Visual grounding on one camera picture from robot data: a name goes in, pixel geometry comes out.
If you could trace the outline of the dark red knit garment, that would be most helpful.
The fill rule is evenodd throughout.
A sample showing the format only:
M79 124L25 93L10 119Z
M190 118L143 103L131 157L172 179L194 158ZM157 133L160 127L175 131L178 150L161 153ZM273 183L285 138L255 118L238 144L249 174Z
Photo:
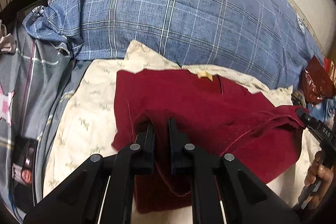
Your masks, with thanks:
M169 119L195 146L211 155L234 154L264 183L290 168L301 153L303 123L295 106L274 106L262 93L220 76L209 80L185 70L119 71L114 115L116 150L133 143L149 123L154 128L158 171L135 179L141 214L191 205L191 195L170 174Z

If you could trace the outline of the red plastic snack bag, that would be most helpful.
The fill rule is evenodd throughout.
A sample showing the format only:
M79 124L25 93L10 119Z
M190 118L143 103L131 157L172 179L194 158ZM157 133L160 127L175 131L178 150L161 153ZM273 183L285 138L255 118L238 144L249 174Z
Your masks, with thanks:
M335 86L317 57L308 62L301 72L300 85L305 102L313 105L335 96Z

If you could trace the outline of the cream leaf-print pillow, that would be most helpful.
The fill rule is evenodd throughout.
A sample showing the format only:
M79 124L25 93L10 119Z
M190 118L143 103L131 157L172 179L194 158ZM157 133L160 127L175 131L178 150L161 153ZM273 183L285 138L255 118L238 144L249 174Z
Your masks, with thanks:
M111 145L116 134L116 74L119 70L137 73L143 69L181 67L136 40L131 41L123 60L94 60L91 63L76 92L70 93L72 97L68 97L70 100L60 118L45 171L43 198L90 155L99 153L105 157L116 153ZM196 75L207 72L230 79L250 93L262 92L274 106L292 105L292 86L270 90L255 77L216 65L182 65L182 69ZM318 141L304 130L298 161L267 184L289 206L297 203L307 169L319 150ZM139 214L133 206L131 223L193 223L192 208Z

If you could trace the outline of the dark photo booklet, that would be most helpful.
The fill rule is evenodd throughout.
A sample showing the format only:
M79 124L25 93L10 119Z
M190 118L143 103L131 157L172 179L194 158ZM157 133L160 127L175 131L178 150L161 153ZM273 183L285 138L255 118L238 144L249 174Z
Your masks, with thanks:
M11 197L14 206L24 213L34 207L33 182L36 141L18 136L12 157Z

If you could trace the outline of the grey plaid bed sheet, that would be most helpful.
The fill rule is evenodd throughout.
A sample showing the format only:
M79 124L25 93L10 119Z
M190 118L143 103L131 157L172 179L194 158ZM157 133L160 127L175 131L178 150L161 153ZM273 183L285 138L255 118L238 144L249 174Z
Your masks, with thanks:
M15 139L36 141L35 206L43 198L46 165L60 118L89 61L78 61L69 50L32 38L23 27L15 27L13 35L15 53L1 56L1 203L22 223L27 213L14 206L10 190Z

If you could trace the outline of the blue plaid pillow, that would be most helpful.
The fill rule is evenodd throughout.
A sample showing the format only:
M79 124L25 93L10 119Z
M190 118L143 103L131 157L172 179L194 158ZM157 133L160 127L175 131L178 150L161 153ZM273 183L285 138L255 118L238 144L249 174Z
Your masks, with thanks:
M271 89L298 86L313 36L287 0L48 0L23 26L78 60L122 59L137 40L179 65L212 64Z

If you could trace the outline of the beige crumpled cloth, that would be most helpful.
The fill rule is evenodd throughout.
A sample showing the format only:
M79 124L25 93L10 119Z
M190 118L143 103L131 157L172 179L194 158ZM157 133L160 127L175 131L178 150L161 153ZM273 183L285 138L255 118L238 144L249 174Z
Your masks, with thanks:
M14 54L16 50L16 42L15 38L11 33L7 32L6 26L2 23L1 24L1 41L0 41L0 51L1 54Z

